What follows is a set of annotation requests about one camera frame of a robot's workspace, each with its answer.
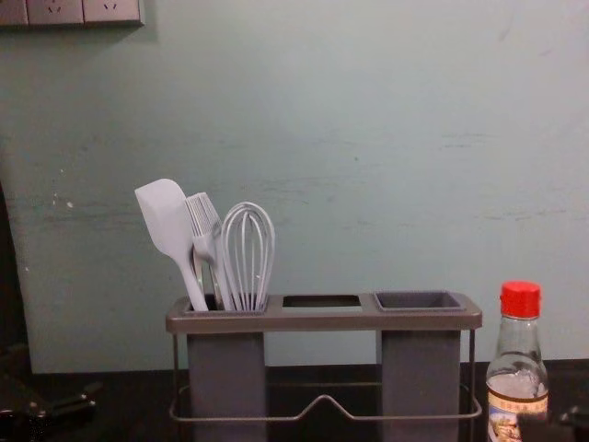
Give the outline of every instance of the electrical outlet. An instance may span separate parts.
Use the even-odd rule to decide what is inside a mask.
[[[140,0],[83,0],[86,23],[143,24]]]
[[[0,0],[0,27],[23,26],[28,23],[25,0]]]
[[[27,0],[30,25],[83,24],[82,0]]]

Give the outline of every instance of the utensil caddy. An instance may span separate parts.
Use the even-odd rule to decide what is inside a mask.
[[[346,418],[379,422],[383,442],[456,442],[458,421],[481,414],[474,395],[475,330],[480,309],[450,292],[270,296],[260,312],[195,312],[179,299],[166,317],[174,345],[170,417],[192,425],[198,442],[266,442],[267,423],[295,423],[329,401]],[[328,394],[299,414],[268,416],[264,332],[376,332],[381,373],[380,415],[348,412]],[[468,409],[459,412],[460,337],[468,331]],[[179,388],[178,335],[185,334],[190,385]],[[190,390],[192,417],[179,416],[179,395]]]

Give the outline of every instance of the painted wall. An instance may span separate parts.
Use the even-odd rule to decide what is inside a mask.
[[[589,357],[589,2],[147,0],[143,29],[0,34],[0,179],[37,372],[170,367],[179,272],[133,190],[168,177],[277,226],[272,292],[545,288]],[[371,363],[371,333],[269,336]]]

